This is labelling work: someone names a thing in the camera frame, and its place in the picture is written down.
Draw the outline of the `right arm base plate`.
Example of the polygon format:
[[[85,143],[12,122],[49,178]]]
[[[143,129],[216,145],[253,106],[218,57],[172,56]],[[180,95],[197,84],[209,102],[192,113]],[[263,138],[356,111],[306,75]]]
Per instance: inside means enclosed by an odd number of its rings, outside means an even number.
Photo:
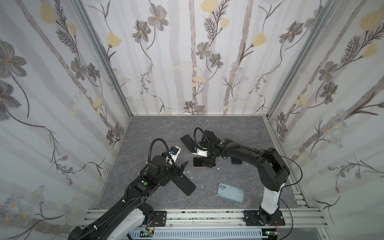
[[[261,212],[259,210],[254,211],[243,211],[244,218],[243,221],[248,227],[250,226],[285,226],[286,222],[282,215],[281,211],[276,211],[274,214],[270,215],[264,210]]]

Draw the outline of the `black phone purple edge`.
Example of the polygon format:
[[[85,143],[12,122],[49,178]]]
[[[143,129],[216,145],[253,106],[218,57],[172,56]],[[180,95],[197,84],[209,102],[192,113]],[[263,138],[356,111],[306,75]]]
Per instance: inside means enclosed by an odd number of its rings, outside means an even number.
[[[183,137],[181,137],[181,141],[191,153],[197,153],[197,145],[190,135],[184,135]]]

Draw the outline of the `light blue phone case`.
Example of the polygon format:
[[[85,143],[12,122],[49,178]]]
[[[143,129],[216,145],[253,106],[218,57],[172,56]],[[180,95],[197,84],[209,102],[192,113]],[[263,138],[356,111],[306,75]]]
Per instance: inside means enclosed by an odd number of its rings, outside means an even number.
[[[219,183],[217,195],[219,197],[238,203],[243,203],[245,200],[245,191],[243,189],[230,186],[224,183]]]

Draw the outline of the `black phone upper middle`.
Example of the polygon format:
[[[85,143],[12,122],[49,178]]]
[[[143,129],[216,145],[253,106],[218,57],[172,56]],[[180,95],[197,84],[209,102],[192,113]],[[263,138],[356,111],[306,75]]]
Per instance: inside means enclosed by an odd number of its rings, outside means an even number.
[[[214,132],[205,130],[205,135],[212,145],[217,145],[221,140],[214,134]]]

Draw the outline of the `black phone right side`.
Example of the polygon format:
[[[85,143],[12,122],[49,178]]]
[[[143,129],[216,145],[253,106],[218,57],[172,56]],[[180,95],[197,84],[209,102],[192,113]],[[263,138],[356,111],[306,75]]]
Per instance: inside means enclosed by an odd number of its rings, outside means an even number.
[[[243,161],[241,161],[239,159],[231,158],[231,163],[233,165],[241,165],[243,163]]]

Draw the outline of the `black phone case lower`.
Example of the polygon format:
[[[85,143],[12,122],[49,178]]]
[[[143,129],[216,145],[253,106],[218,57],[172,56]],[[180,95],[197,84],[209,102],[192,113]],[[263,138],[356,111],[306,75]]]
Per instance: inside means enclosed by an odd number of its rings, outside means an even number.
[[[186,196],[190,196],[196,189],[196,185],[185,175],[173,176],[172,181]]]

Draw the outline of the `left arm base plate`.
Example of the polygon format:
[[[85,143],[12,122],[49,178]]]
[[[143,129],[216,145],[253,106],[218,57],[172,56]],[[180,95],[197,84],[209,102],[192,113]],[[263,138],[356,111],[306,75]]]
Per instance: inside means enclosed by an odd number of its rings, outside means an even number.
[[[167,211],[154,211],[149,213],[143,223],[146,227],[165,227],[167,221]]]

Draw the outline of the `pink phone case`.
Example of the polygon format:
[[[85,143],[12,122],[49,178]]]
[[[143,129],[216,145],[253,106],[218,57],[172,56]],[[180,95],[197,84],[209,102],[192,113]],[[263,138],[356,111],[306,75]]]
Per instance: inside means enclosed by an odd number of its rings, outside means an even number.
[[[195,168],[212,168],[212,164],[208,163],[204,157],[194,158],[193,166]]]

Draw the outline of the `black phone blue edge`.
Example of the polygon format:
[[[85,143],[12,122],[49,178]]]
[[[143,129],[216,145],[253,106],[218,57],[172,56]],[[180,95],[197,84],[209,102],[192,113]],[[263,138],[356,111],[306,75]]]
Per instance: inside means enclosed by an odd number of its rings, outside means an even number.
[[[194,158],[193,159],[193,166],[195,168],[206,168],[207,164],[205,162],[205,158],[200,157],[200,158]]]

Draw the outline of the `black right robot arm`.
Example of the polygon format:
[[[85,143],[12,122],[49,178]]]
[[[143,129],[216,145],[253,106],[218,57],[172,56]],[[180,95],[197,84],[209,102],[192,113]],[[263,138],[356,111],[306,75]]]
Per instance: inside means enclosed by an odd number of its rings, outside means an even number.
[[[291,174],[285,160],[291,161],[290,158],[280,155],[274,148],[260,150],[229,139],[220,140],[212,131],[199,127],[194,129],[193,139],[193,148],[206,168],[212,168],[217,158],[237,159],[256,167],[264,192],[255,223],[268,226],[278,220],[281,191],[288,186],[286,182]]]

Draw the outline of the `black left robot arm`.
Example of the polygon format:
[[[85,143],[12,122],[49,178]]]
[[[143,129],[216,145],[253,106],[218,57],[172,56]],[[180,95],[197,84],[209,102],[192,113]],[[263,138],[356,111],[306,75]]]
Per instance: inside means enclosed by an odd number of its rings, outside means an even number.
[[[121,240],[141,225],[155,223],[154,210],[146,200],[160,187],[173,182],[186,196],[196,185],[184,175],[187,163],[176,165],[178,146],[166,147],[161,155],[148,156],[139,175],[126,187],[124,195],[105,214],[87,225],[76,227],[70,240]]]

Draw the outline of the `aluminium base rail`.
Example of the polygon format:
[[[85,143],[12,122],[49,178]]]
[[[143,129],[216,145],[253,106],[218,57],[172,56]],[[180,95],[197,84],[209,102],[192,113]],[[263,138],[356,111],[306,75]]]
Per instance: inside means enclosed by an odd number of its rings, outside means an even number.
[[[322,212],[316,208],[281,208],[285,226],[250,226],[243,221],[245,209],[158,209],[167,211],[165,227],[150,230],[178,229],[261,229],[268,240],[332,240]],[[146,231],[145,227],[134,230]],[[132,240],[129,234],[122,240]]]

